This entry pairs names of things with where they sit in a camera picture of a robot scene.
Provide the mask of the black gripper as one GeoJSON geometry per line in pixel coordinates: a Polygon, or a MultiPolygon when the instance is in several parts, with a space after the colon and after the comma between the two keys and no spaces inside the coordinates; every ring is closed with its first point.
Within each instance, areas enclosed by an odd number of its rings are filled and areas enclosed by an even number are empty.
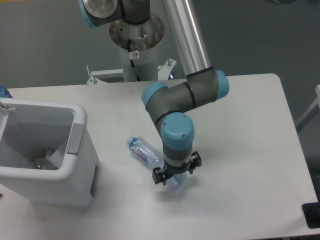
{"type": "Polygon", "coordinates": [[[162,183],[165,186],[166,181],[176,174],[189,171],[192,175],[196,168],[202,166],[202,158],[197,151],[183,159],[171,159],[167,156],[164,156],[163,159],[164,166],[155,167],[152,170],[152,179],[156,185],[162,183]]]}

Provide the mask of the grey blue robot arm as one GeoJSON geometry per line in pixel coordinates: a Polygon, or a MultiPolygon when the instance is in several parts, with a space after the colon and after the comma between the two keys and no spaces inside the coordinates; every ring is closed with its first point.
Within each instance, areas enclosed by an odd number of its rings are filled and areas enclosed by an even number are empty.
{"type": "MultiPolygon", "coordinates": [[[[162,21],[150,10],[148,0],[80,0],[86,23],[93,27],[109,24],[113,42],[124,49],[135,81],[145,81],[137,60],[142,52],[162,40],[162,21]]],[[[230,89],[226,75],[210,63],[198,21],[190,0],[162,2],[186,77],[185,82],[147,86],[141,99],[156,127],[163,149],[163,167],[155,167],[152,178],[165,183],[174,175],[192,173],[200,167],[200,155],[192,150],[194,124],[186,112],[225,97],[230,89]]]]}

